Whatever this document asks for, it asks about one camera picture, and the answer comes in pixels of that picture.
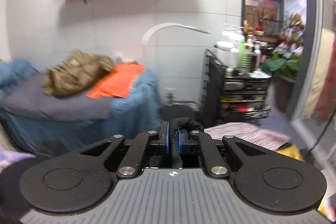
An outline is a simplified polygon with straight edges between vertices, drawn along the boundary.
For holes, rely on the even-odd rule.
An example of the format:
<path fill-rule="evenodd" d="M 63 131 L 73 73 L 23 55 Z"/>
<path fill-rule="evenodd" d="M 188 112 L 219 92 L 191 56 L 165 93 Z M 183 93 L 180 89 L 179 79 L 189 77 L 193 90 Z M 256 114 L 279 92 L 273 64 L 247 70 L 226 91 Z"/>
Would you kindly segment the black metal storage cart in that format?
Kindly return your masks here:
<path fill-rule="evenodd" d="M 201 121 L 205 127 L 268 118 L 266 98 L 271 77 L 254 78 L 225 66 L 215 52 L 205 50 L 201 91 Z"/>

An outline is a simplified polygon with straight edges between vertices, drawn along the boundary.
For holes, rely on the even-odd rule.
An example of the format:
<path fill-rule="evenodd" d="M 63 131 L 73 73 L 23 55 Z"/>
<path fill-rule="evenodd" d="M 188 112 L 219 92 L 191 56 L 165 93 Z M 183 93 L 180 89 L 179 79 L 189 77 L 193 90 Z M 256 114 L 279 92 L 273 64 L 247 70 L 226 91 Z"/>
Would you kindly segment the green leafy plant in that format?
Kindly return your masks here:
<path fill-rule="evenodd" d="M 262 63 L 261 70 L 268 75 L 282 75 L 295 81 L 300 66 L 301 56 L 294 53 L 282 55 L 276 52 L 270 59 Z"/>

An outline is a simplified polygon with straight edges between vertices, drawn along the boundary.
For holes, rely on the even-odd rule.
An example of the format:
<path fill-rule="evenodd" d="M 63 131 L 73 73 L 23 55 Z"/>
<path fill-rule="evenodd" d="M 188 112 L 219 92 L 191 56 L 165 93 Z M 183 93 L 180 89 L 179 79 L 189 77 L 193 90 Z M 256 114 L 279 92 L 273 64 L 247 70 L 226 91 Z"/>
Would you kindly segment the purple grey blanket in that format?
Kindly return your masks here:
<path fill-rule="evenodd" d="M 43 80 L 43 75 L 37 75 L 21 82 L 1 101 L 2 106 L 12 114 L 53 121 L 109 118 L 112 98 L 93 100 L 86 91 L 67 98 L 49 97 L 42 91 Z"/>

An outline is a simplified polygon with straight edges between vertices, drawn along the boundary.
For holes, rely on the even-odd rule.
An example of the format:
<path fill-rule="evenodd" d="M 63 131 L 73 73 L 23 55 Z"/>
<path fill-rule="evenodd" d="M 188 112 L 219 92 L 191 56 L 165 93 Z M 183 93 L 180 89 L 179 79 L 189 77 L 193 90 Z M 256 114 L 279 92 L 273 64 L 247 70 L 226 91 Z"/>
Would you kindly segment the dark navy quilted jacket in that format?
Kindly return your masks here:
<path fill-rule="evenodd" d="M 195 120 L 187 117 L 171 120 L 169 123 L 169 141 L 171 145 L 171 164 L 173 168 L 183 168 L 186 163 L 183 160 L 195 151 L 196 144 L 193 140 L 196 136 L 189 138 L 192 131 L 203 132 L 203 126 Z"/>

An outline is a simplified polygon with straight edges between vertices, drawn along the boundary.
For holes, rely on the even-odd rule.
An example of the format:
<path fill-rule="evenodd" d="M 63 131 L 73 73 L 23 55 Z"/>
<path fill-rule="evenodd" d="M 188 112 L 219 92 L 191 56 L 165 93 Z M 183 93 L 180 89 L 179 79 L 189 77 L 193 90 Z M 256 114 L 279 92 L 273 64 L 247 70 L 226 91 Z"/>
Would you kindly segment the white pump bottle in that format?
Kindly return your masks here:
<path fill-rule="evenodd" d="M 217 58 L 225 66 L 235 67 L 234 62 L 235 33 L 230 24 L 224 23 L 222 39 L 216 43 Z"/>

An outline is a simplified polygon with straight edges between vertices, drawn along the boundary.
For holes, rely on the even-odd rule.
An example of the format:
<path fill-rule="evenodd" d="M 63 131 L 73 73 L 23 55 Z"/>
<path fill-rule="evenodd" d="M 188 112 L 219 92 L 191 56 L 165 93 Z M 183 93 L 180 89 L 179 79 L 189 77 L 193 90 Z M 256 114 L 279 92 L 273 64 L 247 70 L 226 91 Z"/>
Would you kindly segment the white pink striped sheet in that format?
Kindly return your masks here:
<path fill-rule="evenodd" d="M 222 140 L 222 137 L 226 135 L 235 136 L 272 151 L 278 150 L 291 141 L 291 137 L 288 135 L 242 122 L 231 122 L 205 128 L 205 133 L 216 140 Z"/>

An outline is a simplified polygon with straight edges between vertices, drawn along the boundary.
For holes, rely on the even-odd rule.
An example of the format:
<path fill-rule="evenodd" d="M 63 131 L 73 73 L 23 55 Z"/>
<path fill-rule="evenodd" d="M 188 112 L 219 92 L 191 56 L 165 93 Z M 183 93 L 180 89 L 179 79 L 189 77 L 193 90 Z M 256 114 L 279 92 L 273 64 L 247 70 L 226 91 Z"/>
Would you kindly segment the olive green puffer jacket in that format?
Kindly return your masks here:
<path fill-rule="evenodd" d="M 42 90 L 51 97 L 69 97 L 92 87 L 114 67 L 109 56 L 73 50 L 60 64 L 47 69 Z"/>

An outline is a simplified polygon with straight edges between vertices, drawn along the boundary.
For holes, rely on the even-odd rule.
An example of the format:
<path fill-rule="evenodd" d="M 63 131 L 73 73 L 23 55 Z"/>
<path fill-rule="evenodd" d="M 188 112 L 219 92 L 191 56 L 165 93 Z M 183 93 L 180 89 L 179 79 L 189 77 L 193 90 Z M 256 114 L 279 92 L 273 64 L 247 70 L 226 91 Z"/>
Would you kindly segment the lavender cloth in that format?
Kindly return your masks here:
<path fill-rule="evenodd" d="M 1 148 L 0 149 L 0 173 L 2 173 L 7 167 L 13 165 L 16 162 L 22 160 L 34 158 L 34 155 L 30 153 L 21 153 L 16 151 L 10 151 Z"/>

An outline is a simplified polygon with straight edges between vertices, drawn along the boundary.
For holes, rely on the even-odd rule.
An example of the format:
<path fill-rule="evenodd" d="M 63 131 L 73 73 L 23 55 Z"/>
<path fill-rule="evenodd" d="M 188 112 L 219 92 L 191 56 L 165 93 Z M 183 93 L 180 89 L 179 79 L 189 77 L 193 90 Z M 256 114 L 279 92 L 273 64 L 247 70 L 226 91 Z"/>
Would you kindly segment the orange garment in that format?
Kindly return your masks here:
<path fill-rule="evenodd" d="M 99 80 L 86 95 L 93 100 L 102 97 L 127 98 L 133 84 L 145 68 L 145 65 L 138 63 L 118 64 L 113 72 Z"/>

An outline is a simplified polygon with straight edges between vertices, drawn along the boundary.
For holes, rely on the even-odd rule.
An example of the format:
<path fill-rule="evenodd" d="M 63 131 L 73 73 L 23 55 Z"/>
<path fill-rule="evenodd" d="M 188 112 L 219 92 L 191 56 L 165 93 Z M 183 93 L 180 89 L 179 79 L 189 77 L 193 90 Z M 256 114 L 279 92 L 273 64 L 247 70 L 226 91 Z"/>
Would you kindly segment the black round stool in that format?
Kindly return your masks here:
<path fill-rule="evenodd" d="M 159 109 L 162 122 L 168 122 L 173 131 L 185 129 L 187 131 L 203 131 L 204 127 L 198 120 L 198 112 L 183 105 L 166 105 Z"/>

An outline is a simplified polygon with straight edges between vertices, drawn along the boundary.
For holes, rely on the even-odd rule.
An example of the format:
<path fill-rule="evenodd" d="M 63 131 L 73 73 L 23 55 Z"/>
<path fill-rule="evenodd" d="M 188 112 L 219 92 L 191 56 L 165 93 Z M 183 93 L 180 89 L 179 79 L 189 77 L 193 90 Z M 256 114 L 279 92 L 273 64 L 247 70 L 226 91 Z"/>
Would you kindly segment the green bottle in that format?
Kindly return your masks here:
<path fill-rule="evenodd" d="M 238 59 L 237 59 L 237 67 L 241 68 L 243 66 L 243 59 L 245 55 L 245 39 L 243 38 L 238 45 Z"/>

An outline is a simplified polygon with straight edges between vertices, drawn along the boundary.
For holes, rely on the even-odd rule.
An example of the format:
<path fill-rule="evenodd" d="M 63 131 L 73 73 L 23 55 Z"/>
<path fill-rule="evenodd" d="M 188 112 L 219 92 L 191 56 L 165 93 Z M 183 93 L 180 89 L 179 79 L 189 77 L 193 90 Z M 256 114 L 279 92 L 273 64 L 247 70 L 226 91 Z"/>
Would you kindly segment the mustard yellow velvet garment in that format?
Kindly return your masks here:
<path fill-rule="evenodd" d="M 293 159 L 305 162 L 305 159 L 303 158 L 301 152 L 295 145 L 290 145 L 288 147 L 278 149 L 276 152 L 291 157 Z"/>

